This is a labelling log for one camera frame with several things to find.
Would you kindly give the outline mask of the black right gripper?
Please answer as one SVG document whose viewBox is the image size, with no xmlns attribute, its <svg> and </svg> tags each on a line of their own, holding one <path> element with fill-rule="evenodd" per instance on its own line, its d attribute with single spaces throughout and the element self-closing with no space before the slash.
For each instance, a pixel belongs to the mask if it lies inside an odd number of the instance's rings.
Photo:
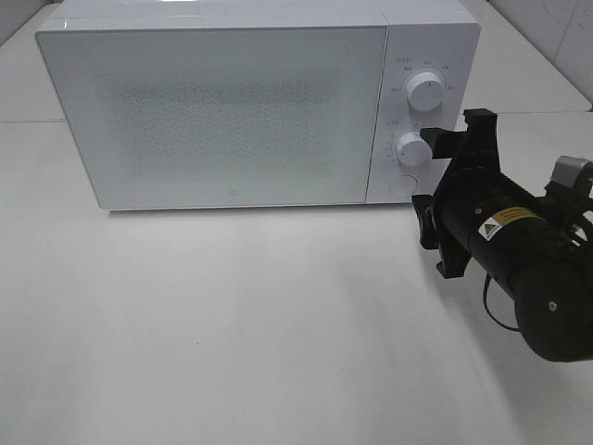
<svg viewBox="0 0 593 445">
<path fill-rule="evenodd" d="M 449 160 L 435 196 L 411 197 L 420 244 L 426 250 L 439 249 L 436 268 L 445 278 L 462 277 L 469 259 L 475 259 L 492 277 L 509 280 L 509 251 L 479 233 L 482 224 L 510 201 L 499 165 L 498 115 L 485 108 L 467 109 L 463 115 L 465 131 L 420 130 L 431 160 Z"/>
</svg>

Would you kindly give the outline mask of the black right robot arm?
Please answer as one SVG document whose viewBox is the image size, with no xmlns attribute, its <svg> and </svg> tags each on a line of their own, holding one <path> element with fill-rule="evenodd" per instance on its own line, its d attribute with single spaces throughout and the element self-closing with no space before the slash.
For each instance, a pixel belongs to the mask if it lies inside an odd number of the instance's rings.
<svg viewBox="0 0 593 445">
<path fill-rule="evenodd" d="M 464 111 L 466 129 L 424 128 L 420 137 L 448 166 L 434 193 L 416 195 L 421 246 L 437 270 L 462 277 L 470 261 L 512 299 L 519 333 L 551 362 L 592 357 L 592 163 L 562 156 L 537 197 L 500 168 L 497 115 Z"/>
</svg>

